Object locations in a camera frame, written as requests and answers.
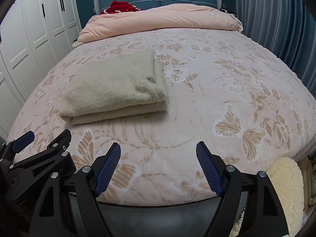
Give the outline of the white wardrobe with red stickers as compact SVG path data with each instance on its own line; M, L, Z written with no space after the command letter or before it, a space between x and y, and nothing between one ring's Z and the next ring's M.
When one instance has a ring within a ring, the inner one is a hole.
M80 31L76 0L14 1L1 22L1 138Z

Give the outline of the beige heart-pattern knit sweater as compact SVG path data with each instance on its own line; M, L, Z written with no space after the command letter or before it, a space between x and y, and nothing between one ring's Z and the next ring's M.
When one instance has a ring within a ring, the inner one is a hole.
M89 62L66 86L59 116L72 125L167 109L163 63L155 51Z

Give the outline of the cream fluffy sleeve cuff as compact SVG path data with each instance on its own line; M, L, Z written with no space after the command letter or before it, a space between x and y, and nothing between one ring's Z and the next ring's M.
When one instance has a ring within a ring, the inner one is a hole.
M279 158L267 171L281 202L289 236L301 228L304 214L303 176L297 163L288 157Z

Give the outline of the pink folded duvet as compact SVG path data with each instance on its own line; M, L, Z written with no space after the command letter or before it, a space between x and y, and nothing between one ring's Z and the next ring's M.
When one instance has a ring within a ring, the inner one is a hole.
M179 3L144 11L93 16L72 47L115 36L165 28L243 31L242 22L233 14L212 7Z

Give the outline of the blue-grey curtain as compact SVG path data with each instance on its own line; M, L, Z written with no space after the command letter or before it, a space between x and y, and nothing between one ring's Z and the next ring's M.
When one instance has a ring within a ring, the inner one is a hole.
M315 94L315 19L302 0L236 0L244 34L270 50Z

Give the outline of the red garment on bed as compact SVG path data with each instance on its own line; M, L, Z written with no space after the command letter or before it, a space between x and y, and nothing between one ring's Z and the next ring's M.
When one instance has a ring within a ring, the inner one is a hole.
M113 1L110 7L101 10L100 14L116 14L122 12L137 12L141 9L137 8L135 5L132 5L126 1Z

